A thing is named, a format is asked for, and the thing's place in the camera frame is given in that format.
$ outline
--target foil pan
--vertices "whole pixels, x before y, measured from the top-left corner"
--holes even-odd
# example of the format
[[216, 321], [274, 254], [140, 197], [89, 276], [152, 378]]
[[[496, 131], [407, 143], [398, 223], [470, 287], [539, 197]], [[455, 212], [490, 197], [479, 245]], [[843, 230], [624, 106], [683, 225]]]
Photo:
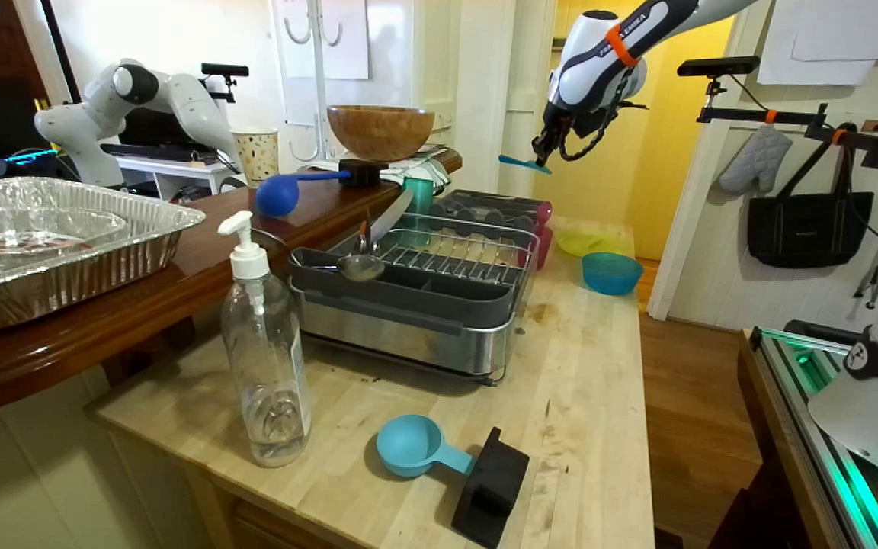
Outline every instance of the foil pan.
[[[0, 328], [165, 269], [181, 230], [202, 218], [192, 206], [69, 179], [0, 179]], [[27, 242], [35, 230], [65, 239], [35, 246]]]

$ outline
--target wooden countertop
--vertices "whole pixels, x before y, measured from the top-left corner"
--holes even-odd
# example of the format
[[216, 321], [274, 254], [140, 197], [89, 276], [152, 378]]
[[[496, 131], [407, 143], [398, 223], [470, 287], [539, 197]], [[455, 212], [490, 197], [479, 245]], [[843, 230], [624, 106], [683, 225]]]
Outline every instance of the wooden countertop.
[[[256, 229], [268, 234], [262, 245], [281, 269], [287, 261], [282, 246], [329, 245], [352, 230], [368, 212], [378, 216], [397, 194], [397, 187], [309, 183], [287, 218], [262, 218]], [[0, 328], [0, 405], [91, 368], [228, 292], [233, 242], [223, 242], [216, 225], [236, 210], [252, 210], [252, 194], [226, 192], [196, 202], [196, 206], [208, 216], [184, 230], [166, 269], [49, 317]]]
[[653, 547], [639, 322], [631, 299], [585, 290], [562, 254], [536, 275], [523, 332], [496, 387], [316, 347], [313, 434], [262, 470], [249, 461], [220, 336], [96, 402], [96, 414], [262, 510], [357, 547], [470, 547], [455, 534], [461, 479], [389, 479], [376, 434], [393, 414], [439, 421], [479, 451], [490, 428], [530, 453], [503, 547]]

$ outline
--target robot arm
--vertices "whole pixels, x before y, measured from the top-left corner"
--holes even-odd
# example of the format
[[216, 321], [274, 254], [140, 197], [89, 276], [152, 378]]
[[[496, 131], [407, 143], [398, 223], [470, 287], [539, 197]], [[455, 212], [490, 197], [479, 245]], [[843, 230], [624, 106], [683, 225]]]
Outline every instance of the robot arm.
[[[642, 87], [647, 55], [662, 40], [703, 27], [740, 13], [753, 0], [647, 0], [623, 20], [613, 13], [581, 13], [569, 27], [562, 61], [553, 74], [549, 102], [542, 109], [542, 131], [530, 140], [536, 163], [546, 163], [556, 150], [562, 159], [585, 156], [620, 117], [620, 106]], [[588, 150], [569, 156], [565, 138], [596, 133]]]
[[134, 61], [99, 70], [81, 102], [38, 109], [35, 131], [69, 151], [79, 179], [120, 187], [125, 177], [99, 140], [122, 133], [125, 117], [136, 106], [173, 112], [192, 140], [223, 150], [238, 163], [228, 123], [208, 87], [188, 74], [161, 79]]

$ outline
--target bottle cap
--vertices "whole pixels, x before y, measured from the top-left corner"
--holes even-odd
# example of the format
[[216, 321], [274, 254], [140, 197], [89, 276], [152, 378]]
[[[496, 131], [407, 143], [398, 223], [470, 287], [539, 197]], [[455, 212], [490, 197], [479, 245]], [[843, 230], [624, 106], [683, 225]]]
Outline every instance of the bottle cap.
[[249, 239], [252, 210], [238, 210], [220, 223], [220, 234], [238, 234], [236, 249], [228, 254], [236, 279], [256, 279], [268, 275], [265, 249]]

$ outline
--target blue measuring cup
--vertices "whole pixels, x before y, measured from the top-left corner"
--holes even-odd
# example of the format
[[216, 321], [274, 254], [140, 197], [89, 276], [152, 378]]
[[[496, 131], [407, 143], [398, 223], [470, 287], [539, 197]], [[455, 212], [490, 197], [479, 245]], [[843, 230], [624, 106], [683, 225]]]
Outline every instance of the blue measuring cup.
[[471, 457], [441, 443], [441, 430], [428, 414], [398, 414], [378, 430], [378, 457], [387, 473], [411, 479], [441, 462], [461, 476], [470, 473]]

